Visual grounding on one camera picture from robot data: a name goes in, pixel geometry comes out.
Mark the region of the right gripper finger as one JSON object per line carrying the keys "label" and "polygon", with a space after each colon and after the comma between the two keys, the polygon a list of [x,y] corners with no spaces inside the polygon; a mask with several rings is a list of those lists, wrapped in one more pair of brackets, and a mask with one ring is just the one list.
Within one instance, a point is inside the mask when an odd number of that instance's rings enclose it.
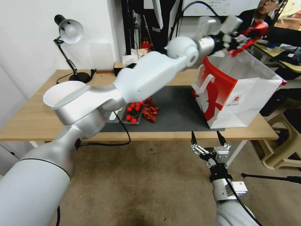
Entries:
{"label": "right gripper finger", "polygon": [[219,131],[216,131],[216,132],[217,132],[217,136],[218,136],[218,139],[219,139],[219,142],[220,142],[221,146],[223,146],[227,150],[229,150],[231,148],[231,144],[226,142],[225,137],[222,136],[222,134]]}
{"label": "right gripper finger", "polygon": [[209,159],[209,151],[197,144],[197,140],[193,131],[191,131],[191,150],[201,159]]}

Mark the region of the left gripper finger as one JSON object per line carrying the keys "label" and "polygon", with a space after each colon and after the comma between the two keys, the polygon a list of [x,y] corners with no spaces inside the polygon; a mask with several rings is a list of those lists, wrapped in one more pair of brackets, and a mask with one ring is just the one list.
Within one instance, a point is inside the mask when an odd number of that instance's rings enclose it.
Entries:
{"label": "left gripper finger", "polygon": [[228,52],[242,52],[241,44],[237,42],[231,42]]}
{"label": "left gripper finger", "polygon": [[240,34],[240,35],[232,38],[232,42],[234,42],[234,43],[246,43],[247,41],[248,41],[248,37],[246,37],[243,34]]}

